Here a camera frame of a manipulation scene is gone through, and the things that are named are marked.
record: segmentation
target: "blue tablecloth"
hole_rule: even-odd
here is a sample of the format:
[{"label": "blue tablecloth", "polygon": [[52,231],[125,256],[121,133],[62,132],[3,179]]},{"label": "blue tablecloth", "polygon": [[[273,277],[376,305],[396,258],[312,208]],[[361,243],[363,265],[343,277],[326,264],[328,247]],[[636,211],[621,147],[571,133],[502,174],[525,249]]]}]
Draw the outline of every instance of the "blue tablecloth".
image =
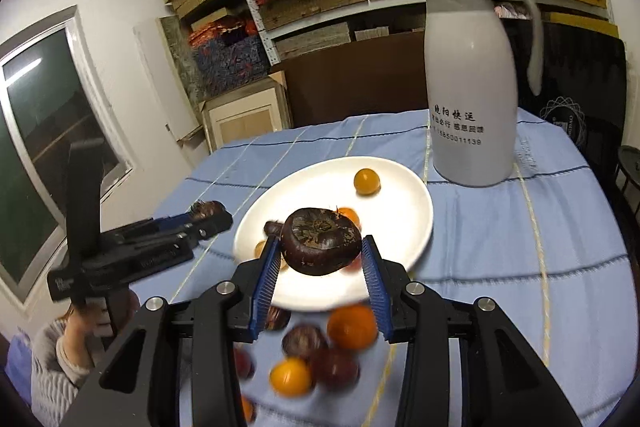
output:
[{"label": "blue tablecloth", "polygon": [[[156,217],[185,212],[197,199],[220,200],[234,228],[194,252],[194,261],[138,282],[142,301],[199,296],[236,265],[236,226],[277,181],[345,155],[389,158],[412,169],[433,198],[433,237],[414,278],[442,296],[473,302],[491,296],[510,316],[559,382],[585,426],[606,417],[633,378],[638,345],[636,296],[625,246],[585,159],[561,128],[518,110],[516,164],[489,188],[460,187],[433,168],[428,111],[378,114],[285,130],[234,142],[215,152],[160,205]],[[326,314],[294,314],[323,324]],[[361,378],[348,393],[316,389],[283,399],[268,383],[283,358],[282,333],[248,346],[257,368],[242,392],[257,403],[260,427],[389,427],[394,424],[405,347],[382,336],[359,355]],[[460,385],[452,357],[452,414],[459,425]],[[181,422],[191,425],[190,389]]]}]

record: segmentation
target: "person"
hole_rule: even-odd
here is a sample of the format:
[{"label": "person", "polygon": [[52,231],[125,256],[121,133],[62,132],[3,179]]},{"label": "person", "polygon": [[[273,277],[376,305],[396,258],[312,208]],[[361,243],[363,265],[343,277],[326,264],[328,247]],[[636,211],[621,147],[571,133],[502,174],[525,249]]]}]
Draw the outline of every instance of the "person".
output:
[{"label": "person", "polygon": [[[128,309],[124,321],[116,324],[118,331],[140,308],[138,296],[128,291]],[[62,317],[45,325],[36,335],[31,357],[31,411],[44,427],[60,425],[94,368],[88,344],[102,313],[96,304],[83,309],[71,305]]]}]

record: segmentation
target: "oval plate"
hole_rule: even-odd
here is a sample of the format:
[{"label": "oval plate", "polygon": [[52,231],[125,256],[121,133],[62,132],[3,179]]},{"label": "oval plate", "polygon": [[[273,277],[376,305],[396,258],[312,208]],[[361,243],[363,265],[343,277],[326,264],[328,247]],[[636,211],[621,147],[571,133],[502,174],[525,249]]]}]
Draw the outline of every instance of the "oval plate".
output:
[{"label": "oval plate", "polygon": [[[353,177],[360,169],[380,176],[380,191],[359,196]],[[311,165],[287,176],[267,190],[242,218],[234,239],[238,263],[254,258],[268,220],[284,221],[305,206],[350,206],[360,217],[362,237],[371,234],[384,259],[401,263],[408,271],[421,256],[433,228],[433,204],[427,187],[404,165],[373,156],[350,156]],[[367,299],[362,270],[322,277],[290,268],[280,272],[271,303],[288,310],[325,311]]]}]

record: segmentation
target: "knit sleeve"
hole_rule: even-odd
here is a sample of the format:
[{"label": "knit sleeve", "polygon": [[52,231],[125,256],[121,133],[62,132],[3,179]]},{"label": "knit sleeve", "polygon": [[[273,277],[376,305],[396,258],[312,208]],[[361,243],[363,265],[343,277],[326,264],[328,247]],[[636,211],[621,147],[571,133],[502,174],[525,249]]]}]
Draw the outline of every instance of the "knit sleeve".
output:
[{"label": "knit sleeve", "polygon": [[31,410],[44,427],[58,427],[78,394],[56,354],[64,328],[64,321],[55,321],[40,330],[33,341]]}]

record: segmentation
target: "stool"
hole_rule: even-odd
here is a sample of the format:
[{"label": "stool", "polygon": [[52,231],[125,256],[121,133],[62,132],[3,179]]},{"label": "stool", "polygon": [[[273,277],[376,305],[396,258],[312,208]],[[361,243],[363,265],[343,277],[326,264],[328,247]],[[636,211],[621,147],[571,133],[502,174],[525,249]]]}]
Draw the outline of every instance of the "stool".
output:
[{"label": "stool", "polygon": [[[618,166],[616,167],[614,179],[618,177],[620,171],[625,175],[625,184],[622,185],[623,194],[629,181],[631,181],[635,188],[640,190],[640,150],[630,145],[620,146],[618,149]],[[638,210],[640,210],[640,203],[636,206],[634,214],[637,214]]]}]

